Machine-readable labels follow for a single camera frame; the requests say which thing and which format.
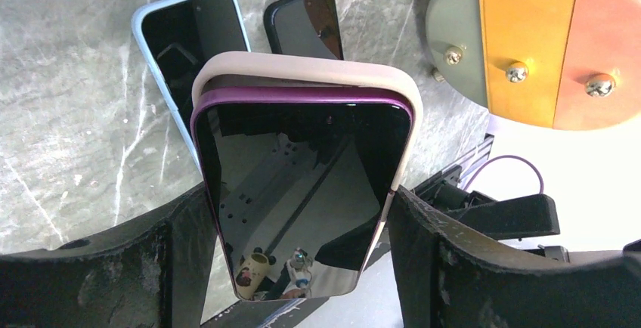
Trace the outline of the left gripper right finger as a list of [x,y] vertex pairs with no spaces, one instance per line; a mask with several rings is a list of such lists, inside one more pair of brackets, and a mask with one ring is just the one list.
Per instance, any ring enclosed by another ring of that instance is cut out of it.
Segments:
[[388,216],[406,327],[638,327],[640,255],[569,264],[514,249],[400,188]]

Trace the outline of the beige pink phone case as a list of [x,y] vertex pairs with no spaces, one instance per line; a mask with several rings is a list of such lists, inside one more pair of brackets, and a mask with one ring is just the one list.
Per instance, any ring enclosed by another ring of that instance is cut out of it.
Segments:
[[[217,88],[238,87],[381,88],[406,97],[410,101],[414,122],[407,154],[401,165],[401,177],[396,190],[398,189],[423,120],[420,92],[415,81],[404,71],[372,63],[230,51],[207,61],[195,78],[192,88],[194,110],[205,92]],[[192,117],[190,129],[194,140]],[[382,228],[391,204],[384,216]]]

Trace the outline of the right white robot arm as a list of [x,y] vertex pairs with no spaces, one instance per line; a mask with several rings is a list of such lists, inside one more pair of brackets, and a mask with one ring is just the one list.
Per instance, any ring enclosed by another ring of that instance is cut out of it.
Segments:
[[421,200],[493,240],[560,234],[554,200],[543,194],[497,201],[458,186],[463,167],[452,165],[413,189]]

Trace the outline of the purple edged glossy phone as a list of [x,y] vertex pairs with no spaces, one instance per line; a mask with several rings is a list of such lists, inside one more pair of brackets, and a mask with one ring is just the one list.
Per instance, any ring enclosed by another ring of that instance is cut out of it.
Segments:
[[410,101],[381,88],[205,92],[192,132],[236,296],[353,291],[398,186],[413,122]]

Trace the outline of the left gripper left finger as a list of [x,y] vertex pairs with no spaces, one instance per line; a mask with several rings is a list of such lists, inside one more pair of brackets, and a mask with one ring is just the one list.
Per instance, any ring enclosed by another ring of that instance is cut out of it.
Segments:
[[1,257],[3,327],[198,327],[215,224],[206,189],[58,249]]

